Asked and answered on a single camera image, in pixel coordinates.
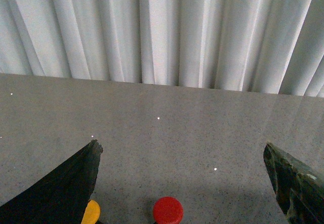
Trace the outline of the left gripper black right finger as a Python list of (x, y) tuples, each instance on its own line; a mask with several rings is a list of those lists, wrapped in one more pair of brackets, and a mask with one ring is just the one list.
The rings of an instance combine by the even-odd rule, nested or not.
[(323, 174), (271, 142), (265, 146), (263, 159), (288, 223), (323, 223)]

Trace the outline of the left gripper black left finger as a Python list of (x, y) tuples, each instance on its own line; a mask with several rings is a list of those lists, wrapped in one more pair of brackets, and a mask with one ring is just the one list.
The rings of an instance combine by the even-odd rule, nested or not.
[(103, 148), (92, 140), (1, 206), (1, 223), (81, 223), (94, 191)]

